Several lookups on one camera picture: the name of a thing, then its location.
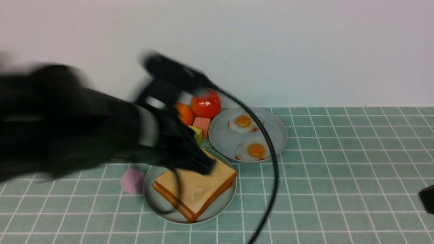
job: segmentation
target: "pink block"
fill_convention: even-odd
[[[193,123],[193,127],[202,130],[202,137],[208,138],[208,128],[210,127],[211,119],[196,117]]]
[[[144,180],[145,174],[143,172],[128,168],[119,179],[119,183],[123,191],[133,195],[140,195],[143,191]]]

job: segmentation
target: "black object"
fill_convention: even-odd
[[[434,185],[428,186],[419,192],[419,198],[425,211],[434,214]]]
[[[154,77],[155,80],[158,79],[164,80],[167,83],[170,83],[184,91],[195,93],[195,92],[200,92],[201,89],[210,88],[217,92],[222,93],[223,95],[227,96],[228,98],[236,102],[238,105],[240,105],[240,107],[242,107],[258,125],[270,149],[271,160],[273,163],[274,183],[273,183],[273,191],[271,194],[270,202],[268,203],[268,207],[257,229],[255,230],[255,233],[253,234],[253,236],[248,242],[249,244],[254,243],[254,241],[258,238],[259,234],[261,233],[267,221],[267,218],[274,207],[274,202],[276,201],[277,189],[279,187],[279,166],[277,164],[277,155],[276,155],[276,151],[274,150],[273,143],[271,142],[271,138],[266,132],[264,126],[262,125],[258,117],[252,112],[252,110],[247,105],[242,103],[233,95],[222,90],[217,85],[213,84],[203,73],[196,71],[185,65],[182,65],[180,63],[177,63],[176,61],[171,60],[157,53],[147,56],[145,58],[144,64],[146,70],[150,73],[152,77]]]
[[[152,77],[134,102],[85,88],[71,67],[42,66],[29,74],[0,75],[0,181],[46,172],[53,179],[127,158],[131,162],[159,155],[155,165],[171,170],[182,185],[177,169],[210,174],[215,160],[196,144],[194,132],[178,118],[174,108],[182,92],[196,95],[213,89],[238,103],[256,122],[270,148],[274,171],[273,192],[255,233],[262,231],[274,206],[279,186],[277,155],[269,135],[256,115],[240,100],[213,84],[203,73],[158,53],[146,56],[143,66]],[[158,141],[152,148],[140,144],[143,124],[140,109],[158,121]]]

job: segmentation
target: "purple block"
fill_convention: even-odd
[[[143,191],[144,180],[145,174],[143,172],[128,168],[119,179],[119,183],[123,191],[133,195],[140,195]]]

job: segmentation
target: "plate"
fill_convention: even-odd
[[[223,163],[229,165],[231,168],[232,165],[228,162],[225,157],[223,157],[218,152],[205,149],[207,152],[209,152],[212,156],[217,158],[218,160],[222,161]],[[161,175],[162,173],[166,172],[167,169],[163,167],[156,167],[152,166],[148,172],[145,175],[145,181],[143,183],[143,189],[144,191],[149,192],[149,198],[146,198],[146,202],[149,200],[153,201],[155,204],[157,204],[160,208],[163,210],[171,210],[173,209],[173,206],[164,199],[158,192],[156,192],[152,188],[152,184],[155,182],[155,179]],[[209,221],[215,217],[217,217],[221,212],[223,212],[229,204],[232,202],[233,197],[235,196],[235,191],[237,190],[237,177],[233,180],[233,185],[231,188],[227,189],[224,193],[222,193],[219,197],[216,198],[216,200],[211,203],[211,205],[200,215],[200,217],[196,220],[194,223],[189,223],[184,216],[182,216],[178,211],[175,211],[171,214],[158,214],[161,218],[172,222],[176,224],[198,224],[203,223],[206,221]]]
[[[276,154],[278,155],[285,148],[288,141],[288,131],[286,130],[283,122],[274,114],[260,108],[250,108],[253,113],[259,118],[264,120],[265,130],[268,132],[273,143]],[[217,115],[210,124],[208,130],[208,137],[214,148],[225,157],[230,158],[237,162],[259,163],[270,161],[271,157],[260,161],[241,161],[235,159],[235,153],[238,145],[245,142],[249,138],[262,136],[261,131],[251,132],[247,134],[239,134],[228,128],[227,122],[229,119],[239,113],[245,113],[240,107],[224,110]]]

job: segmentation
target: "sandwich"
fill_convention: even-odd
[[[215,158],[205,150],[204,152],[208,157]],[[178,173],[183,187],[178,210],[190,223],[194,223],[217,197],[231,188],[237,176],[233,168],[218,159],[210,175],[201,175],[188,170],[178,170]],[[178,189],[171,171],[158,176],[152,187],[172,206],[177,205]]]

